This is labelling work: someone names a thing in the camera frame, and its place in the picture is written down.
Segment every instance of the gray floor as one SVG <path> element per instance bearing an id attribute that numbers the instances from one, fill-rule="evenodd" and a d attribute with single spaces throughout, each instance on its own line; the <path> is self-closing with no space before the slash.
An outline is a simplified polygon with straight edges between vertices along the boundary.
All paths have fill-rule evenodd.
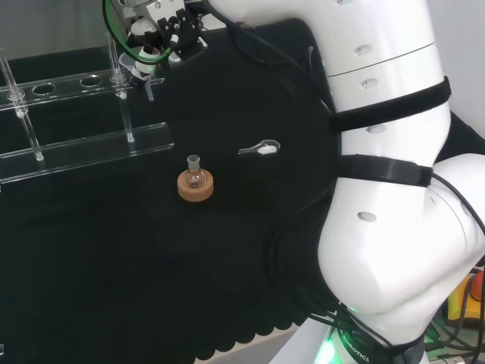
<path id="1" fill-rule="evenodd" d="M 454 327 L 451 327 L 451 326 L 449 326 L 448 329 L 451 332 L 453 332 L 455 330 L 455 328 Z M 442 331 L 440 331 L 440 334 L 441 334 L 441 337 L 443 339 L 446 339 L 448 337 Z M 460 330 L 459 337 L 462 340 L 464 340 L 467 343 L 469 343 L 470 345 L 476 346 L 477 345 L 477 340 L 478 340 L 478 331 L 477 330 L 470 329 L 470 328 L 463 328 L 462 330 Z M 444 354 L 444 353 L 454 354 L 454 353 L 460 353 L 460 352 L 457 351 L 457 350 L 454 350 L 454 349 L 448 349 L 448 348 L 446 348 L 446 349 L 440 349 L 440 350 L 433 351 L 432 353 L 428 353 L 428 356 L 430 358 L 436 358 L 438 355 Z M 480 356 L 478 357 L 478 359 L 485 361 L 485 353 L 480 354 Z"/>

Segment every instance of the black table surface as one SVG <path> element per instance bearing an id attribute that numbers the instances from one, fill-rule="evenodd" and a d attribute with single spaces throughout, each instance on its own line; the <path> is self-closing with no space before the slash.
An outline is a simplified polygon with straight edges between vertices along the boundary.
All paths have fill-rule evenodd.
<path id="1" fill-rule="evenodd" d="M 174 148 L 2 187 L 8 362 L 191 363 L 307 317 L 285 281 L 268 283 L 263 247 L 272 227 L 332 184 L 336 138 L 292 69 L 247 62 L 224 31 L 209 39 L 154 103 L 129 95 L 134 126 L 166 121 Z M 311 44 L 302 39 L 296 55 Z M 12 62 L 18 82 L 107 67 L 101 49 Z M 30 114 L 42 144 L 120 129 L 114 96 Z M 0 120 L 0 152 L 27 147 L 13 113 Z M 264 139 L 280 153 L 237 157 Z M 465 152 L 485 154 L 485 142 L 453 116 L 440 158 Z M 215 180 L 197 205 L 177 194 L 190 154 Z M 294 218 L 286 244 L 314 249 L 327 208 Z"/>

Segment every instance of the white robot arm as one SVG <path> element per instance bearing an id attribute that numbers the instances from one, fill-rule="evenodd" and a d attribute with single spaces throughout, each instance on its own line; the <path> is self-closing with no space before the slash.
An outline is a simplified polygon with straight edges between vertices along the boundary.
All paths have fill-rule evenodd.
<path id="1" fill-rule="evenodd" d="M 170 1 L 161 1 L 161 8 L 168 5 L 172 12 Z M 339 114 L 378 105 L 394 115 L 393 107 L 403 104 L 393 100 L 412 97 L 415 104 L 426 103 L 433 98 L 427 90 L 446 83 L 426 0 L 205 2 L 209 10 L 238 27 L 290 18 L 306 22 Z M 169 17 L 157 12 L 157 3 L 143 5 L 143 14 L 155 23 Z M 421 172 L 433 168 L 483 219 L 485 156 L 461 155 L 434 165 L 449 132 L 446 100 L 422 111 L 415 107 L 407 113 L 404 108 L 396 114 L 401 113 L 400 118 L 378 117 L 366 120 L 367 126 L 344 129 L 341 153 L 363 156 L 370 165 L 379 159 L 395 163 L 398 169 L 403 162 Z M 360 159 L 350 159 L 358 168 Z M 353 171 L 336 182 L 318 247 L 321 274 L 363 324 L 361 328 L 370 329 L 382 344 L 404 348 L 393 362 L 427 364 L 421 343 L 424 331 L 447 296 L 485 255 L 485 238 L 460 199 L 437 180 L 402 183 L 369 173 L 359 177 Z M 334 331 L 332 340 L 342 364 L 380 362 L 365 347 L 343 338 L 341 331 Z"/>

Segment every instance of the clear acrylic stand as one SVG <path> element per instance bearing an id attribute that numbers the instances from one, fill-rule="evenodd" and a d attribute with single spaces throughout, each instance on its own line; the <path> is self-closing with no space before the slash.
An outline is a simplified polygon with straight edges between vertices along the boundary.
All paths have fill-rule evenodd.
<path id="1" fill-rule="evenodd" d="M 156 152 L 174 145 L 166 123 L 132 128 L 127 104 L 130 72 L 120 68 L 111 35 L 107 34 L 106 39 L 111 61 L 110 70 L 19 85 L 15 83 L 7 58 L 0 49 L 0 67 L 7 82 L 6 87 L 0 87 L 0 111 L 15 111 L 30 143 L 29 149 L 0 154 L 0 184 Z M 153 76 L 149 87 L 163 81 L 163 78 Z M 29 117 L 29 106 L 102 93 L 116 95 L 123 130 L 45 146 L 39 145 Z"/>

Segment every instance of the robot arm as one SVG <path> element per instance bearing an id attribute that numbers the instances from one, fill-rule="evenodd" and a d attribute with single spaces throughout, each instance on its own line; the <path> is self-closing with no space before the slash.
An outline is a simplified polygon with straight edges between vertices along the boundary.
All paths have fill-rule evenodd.
<path id="1" fill-rule="evenodd" d="M 160 22 L 170 22 L 177 14 L 181 6 L 177 1 L 162 0 L 160 8 L 159 2 L 135 5 L 145 20 L 133 25 L 133 33 L 143 32 L 137 30 L 139 25 L 163 31 Z M 209 10 L 238 27 L 290 18 L 306 22 L 339 113 L 404 98 L 444 79 L 426 0 L 205 2 Z M 136 67 L 142 77 L 150 71 Z M 449 126 L 449 106 L 443 102 L 410 116 L 343 131 L 342 155 L 377 156 L 432 168 Z M 485 157 L 464 155 L 434 167 L 485 218 L 481 183 Z M 318 247 L 321 274 L 335 296 L 384 338 L 382 342 L 411 349 L 419 344 L 442 302 L 483 255 L 480 228 L 442 184 L 433 182 L 426 188 L 357 177 L 338 179 Z M 337 331 L 332 338 L 342 364 L 369 362 L 365 348 L 358 348 L 359 359 L 355 343 L 349 345 Z M 407 362 L 417 363 L 428 363 L 419 348 Z"/>
<path id="2" fill-rule="evenodd" d="M 126 0 L 123 9 L 123 14 L 128 14 L 123 22 L 131 20 L 126 44 L 139 50 L 131 79 L 136 86 L 145 84 L 156 68 L 156 61 L 168 49 L 170 63 L 176 64 L 207 48 L 184 0 Z M 121 11 L 115 11 L 120 18 Z"/>

